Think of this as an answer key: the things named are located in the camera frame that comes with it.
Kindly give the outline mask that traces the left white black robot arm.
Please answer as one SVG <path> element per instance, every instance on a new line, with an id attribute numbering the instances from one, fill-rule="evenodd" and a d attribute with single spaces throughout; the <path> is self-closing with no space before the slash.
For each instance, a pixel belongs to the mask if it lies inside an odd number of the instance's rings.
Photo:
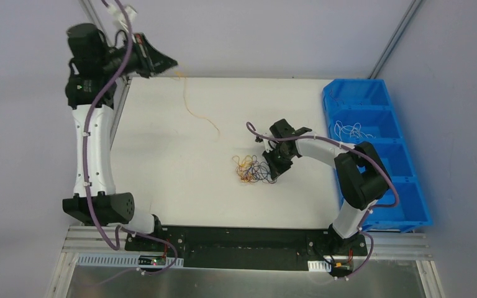
<path id="1" fill-rule="evenodd" d="M 144 78 L 160 75 L 178 65 L 154 48 L 142 33 L 127 37 L 122 47 L 111 47 L 94 24 L 67 30 L 73 54 L 65 87 L 75 122 L 77 172 L 73 195 L 62 201 L 64 213 L 86 225 L 120 224 L 142 233 L 150 251 L 159 250 L 165 235 L 155 228 L 156 216 L 136 208 L 129 192 L 117 192 L 111 168 L 111 128 L 118 77 L 136 73 Z"/>

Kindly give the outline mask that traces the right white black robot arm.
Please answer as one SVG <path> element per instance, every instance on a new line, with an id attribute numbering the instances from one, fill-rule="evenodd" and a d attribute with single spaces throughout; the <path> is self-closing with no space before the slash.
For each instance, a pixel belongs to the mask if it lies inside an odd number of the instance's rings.
<path id="1" fill-rule="evenodd" d="M 344 143 L 316 135 L 312 129 L 295 129 L 286 119 L 275 122 L 269 133 L 258 135 L 272 180 L 293 165 L 293 158 L 312 158 L 331 166 L 337 175 L 343 203 L 327 230 L 330 252 L 341 255 L 352 247 L 361 224 L 376 203 L 392 188 L 391 178 L 369 142 Z"/>

